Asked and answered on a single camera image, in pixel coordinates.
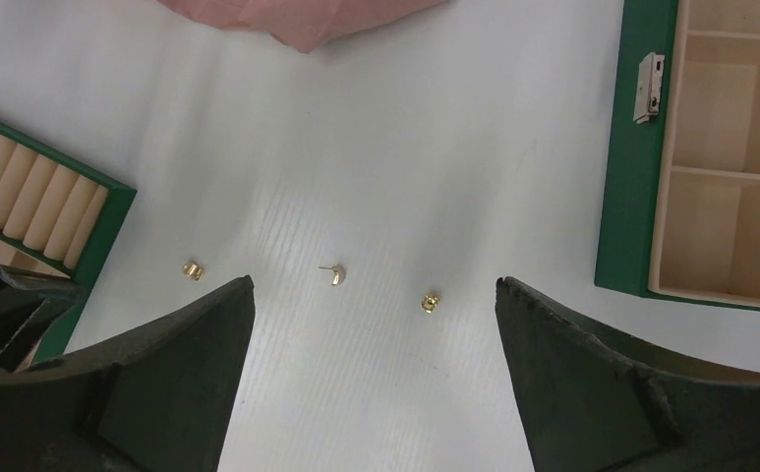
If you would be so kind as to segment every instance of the white table surface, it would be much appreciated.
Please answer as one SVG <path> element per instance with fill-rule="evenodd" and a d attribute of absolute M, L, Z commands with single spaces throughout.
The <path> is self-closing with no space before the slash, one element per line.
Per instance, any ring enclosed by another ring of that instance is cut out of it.
<path fill-rule="evenodd" d="M 139 189 L 70 349 L 251 274 L 224 471 L 532 470 L 503 275 L 760 371 L 760 313 L 593 286 L 621 8 L 455 0 L 306 56 L 150 0 L 0 0 L 0 119 Z"/>

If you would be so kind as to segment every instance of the box latch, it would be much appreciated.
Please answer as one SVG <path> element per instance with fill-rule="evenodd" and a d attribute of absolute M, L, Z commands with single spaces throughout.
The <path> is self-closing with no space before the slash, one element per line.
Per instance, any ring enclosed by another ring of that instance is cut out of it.
<path fill-rule="evenodd" d="M 640 63 L 637 96 L 634 99 L 634 122 L 647 123 L 661 112 L 661 90 L 664 84 L 666 56 L 650 52 Z"/>

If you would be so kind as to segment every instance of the pink fabric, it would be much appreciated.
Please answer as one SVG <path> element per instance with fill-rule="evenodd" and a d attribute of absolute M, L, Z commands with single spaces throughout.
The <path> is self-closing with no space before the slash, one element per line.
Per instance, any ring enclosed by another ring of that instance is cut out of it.
<path fill-rule="evenodd" d="M 265 30 L 301 52 L 447 0 L 158 0 L 198 23 Z"/>

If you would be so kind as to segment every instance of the green jewelry box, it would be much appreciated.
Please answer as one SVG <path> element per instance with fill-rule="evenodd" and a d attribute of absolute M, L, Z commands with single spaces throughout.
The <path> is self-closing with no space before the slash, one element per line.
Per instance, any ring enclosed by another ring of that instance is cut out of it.
<path fill-rule="evenodd" d="M 595 273 L 760 310 L 760 0 L 626 0 Z"/>
<path fill-rule="evenodd" d="M 71 279 L 82 301 L 41 338 L 61 355 L 137 191 L 0 122 L 0 263 Z"/>

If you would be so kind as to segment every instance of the green box frame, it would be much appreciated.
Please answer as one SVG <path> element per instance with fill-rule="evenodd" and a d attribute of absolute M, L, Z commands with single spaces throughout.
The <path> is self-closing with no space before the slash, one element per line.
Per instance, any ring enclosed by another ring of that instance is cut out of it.
<path fill-rule="evenodd" d="M 21 241 L 8 238 L 0 232 L 0 241 L 70 275 L 74 282 L 85 289 L 85 296 L 80 303 L 64 314 L 44 334 L 34 356 L 34 361 L 40 362 L 63 354 L 67 348 L 67 343 L 76 329 L 76 324 L 79 322 L 82 311 L 88 302 L 90 292 L 101 274 L 104 262 L 107 260 L 113 243 L 116 241 L 116 236 L 125 222 L 125 217 L 128 215 L 137 191 L 2 122 L 0 122 L 0 134 L 108 189 L 107 200 L 90 232 L 85 249 L 73 269 L 66 268 L 63 264 L 46 258 L 40 251 L 33 251 L 24 246 Z"/>

